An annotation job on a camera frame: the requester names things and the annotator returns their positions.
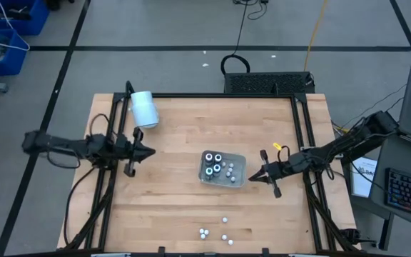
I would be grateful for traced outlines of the black perforated computer case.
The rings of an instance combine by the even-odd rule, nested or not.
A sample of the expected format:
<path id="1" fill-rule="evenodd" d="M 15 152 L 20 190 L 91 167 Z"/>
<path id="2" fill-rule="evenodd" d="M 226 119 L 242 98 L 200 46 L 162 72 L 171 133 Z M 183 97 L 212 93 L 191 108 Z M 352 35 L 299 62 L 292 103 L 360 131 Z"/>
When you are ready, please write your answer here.
<path id="1" fill-rule="evenodd" d="M 273 73 L 229 73 L 225 75 L 227 94 L 315 93 L 313 75 L 307 71 Z"/>

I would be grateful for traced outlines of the black backlit keyboard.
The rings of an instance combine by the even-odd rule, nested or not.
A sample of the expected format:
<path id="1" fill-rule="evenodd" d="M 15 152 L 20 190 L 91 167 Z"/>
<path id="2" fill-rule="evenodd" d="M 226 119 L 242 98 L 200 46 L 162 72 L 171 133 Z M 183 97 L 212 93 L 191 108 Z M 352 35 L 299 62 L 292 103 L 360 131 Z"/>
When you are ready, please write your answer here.
<path id="1" fill-rule="evenodd" d="M 411 174 L 385 169 L 385 205 L 411 213 Z"/>

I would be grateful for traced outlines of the black metal table frame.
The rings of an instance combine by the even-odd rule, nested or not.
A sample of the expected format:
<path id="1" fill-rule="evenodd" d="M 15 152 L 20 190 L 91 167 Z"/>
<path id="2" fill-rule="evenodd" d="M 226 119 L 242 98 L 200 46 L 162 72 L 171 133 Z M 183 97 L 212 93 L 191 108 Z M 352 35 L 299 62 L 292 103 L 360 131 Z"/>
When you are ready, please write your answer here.
<path id="1" fill-rule="evenodd" d="M 305 103 L 218 93 L 156 94 L 154 100 L 161 121 L 146 130 L 143 142 L 156 153 L 137 165 L 132 178 L 121 169 L 114 172 L 111 207 L 98 218 L 85 246 L 110 252 L 164 247 L 169 253 L 260 253 L 263 248 L 313 253 L 328 248 L 330 237 L 321 217 L 310 210 L 300 174 L 279 181 L 281 198 L 264 183 L 226 188 L 198 178 L 206 150 L 243 155 L 251 175 L 261 166 L 262 149 L 276 160 L 300 145 L 332 141 L 324 95 L 309 94 Z M 205 239 L 201 228 L 209 230 Z"/>

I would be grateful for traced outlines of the grey plastic bin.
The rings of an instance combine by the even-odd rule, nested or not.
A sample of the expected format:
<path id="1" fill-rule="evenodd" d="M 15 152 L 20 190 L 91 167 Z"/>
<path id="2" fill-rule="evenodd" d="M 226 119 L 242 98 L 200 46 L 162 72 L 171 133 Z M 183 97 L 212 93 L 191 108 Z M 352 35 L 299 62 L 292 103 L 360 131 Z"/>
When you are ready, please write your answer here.
<path id="1" fill-rule="evenodd" d="M 221 165 L 222 162 L 215 163 L 213 160 L 213 162 L 206 163 L 204 160 L 204 156 L 207 153 L 212 153 L 213 156 L 219 153 L 223 157 L 222 162 L 226 162 L 225 167 L 221 166 L 220 174 L 218 176 L 213 176 L 211 180 L 206 179 L 205 169 L 207 167 L 213 168 L 215 164 Z M 228 172 L 228 168 L 230 168 L 229 167 L 230 163 L 234 164 L 234 167 L 232 168 L 233 171 L 231 172 L 230 177 L 226 177 L 225 174 L 226 172 Z M 245 169 L 246 169 L 246 158 L 242 155 L 238 155 L 234 153 L 225 153 L 225 152 L 220 152 L 220 151 L 206 150 L 201 154 L 198 178 L 200 182 L 210 184 L 210 185 L 223 186 L 223 187 L 228 187 L 228 188 L 240 188 L 245 184 L 245 180 L 246 180 L 246 170 Z M 233 176 L 236 178 L 236 181 L 234 183 L 230 179 Z"/>

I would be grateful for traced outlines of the white printed paper sheet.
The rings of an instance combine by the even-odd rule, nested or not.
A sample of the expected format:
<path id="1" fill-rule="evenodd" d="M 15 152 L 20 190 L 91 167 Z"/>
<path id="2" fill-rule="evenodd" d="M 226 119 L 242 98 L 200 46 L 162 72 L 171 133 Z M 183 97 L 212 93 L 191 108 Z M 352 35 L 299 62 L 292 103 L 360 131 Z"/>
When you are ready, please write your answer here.
<path id="1" fill-rule="evenodd" d="M 371 181 L 377 168 L 377 161 L 361 157 L 352 163 L 351 190 L 352 195 L 368 198 L 372 186 Z"/>

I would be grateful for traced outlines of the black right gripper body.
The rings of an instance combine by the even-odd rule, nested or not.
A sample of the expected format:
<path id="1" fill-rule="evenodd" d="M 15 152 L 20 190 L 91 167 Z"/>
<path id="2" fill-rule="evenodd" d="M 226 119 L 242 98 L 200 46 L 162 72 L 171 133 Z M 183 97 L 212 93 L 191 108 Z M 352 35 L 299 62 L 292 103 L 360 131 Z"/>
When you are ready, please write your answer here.
<path id="1" fill-rule="evenodd" d="M 277 180 L 285 178 L 286 176 L 290 176 L 291 172 L 288 171 L 288 164 L 287 162 L 281 161 L 274 161 L 272 163 L 268 160 L 268 155 L 266 150 L 260 151 L 260 157 L 263 160 L 262 168 L 267 172 L 268 178 L 270 180 L 270 184 L 273 187 L 273 194 L 276 198 L 280 198 L 282 196 L 281 190 L 277 185 Z"/>

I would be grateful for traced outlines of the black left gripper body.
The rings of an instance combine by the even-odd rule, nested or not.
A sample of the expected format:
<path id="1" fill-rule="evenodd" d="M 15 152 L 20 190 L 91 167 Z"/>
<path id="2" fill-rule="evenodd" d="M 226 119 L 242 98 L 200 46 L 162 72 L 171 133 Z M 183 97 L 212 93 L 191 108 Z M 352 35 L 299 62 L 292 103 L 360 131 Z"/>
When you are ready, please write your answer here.
<path id="1" fill-rule="evenodd" d="M 122 132 L 117 134 L 114 150 L 117 159 L 128 160 L 128 164 L 125 166 L 123 171 L 128 177 L 134 177 L 136 175 L 136 170 L 134 168 L 137 152 L 136 143 L 138 141 L 141 142 L 142 138 L 143 132 L 139 129 L 139 127 L 136 127 L 133 131 L 133 143 L 131 143 Z"/>

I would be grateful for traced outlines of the grey desk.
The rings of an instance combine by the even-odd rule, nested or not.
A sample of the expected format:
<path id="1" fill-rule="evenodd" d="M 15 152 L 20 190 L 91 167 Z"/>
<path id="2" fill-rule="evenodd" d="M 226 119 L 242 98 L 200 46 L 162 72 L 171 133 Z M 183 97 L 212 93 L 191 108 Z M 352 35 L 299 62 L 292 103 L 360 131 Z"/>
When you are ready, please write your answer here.
<path id="1" fill-rule="evenodd" d="M 380 147 L 377 168 L 370 189 L 373 211 L 382 208 L 411 223 L 411 213 L 385 205 L 385 169 L 394 168 L 411 174 L 411 141 L 391 136 Z"/>

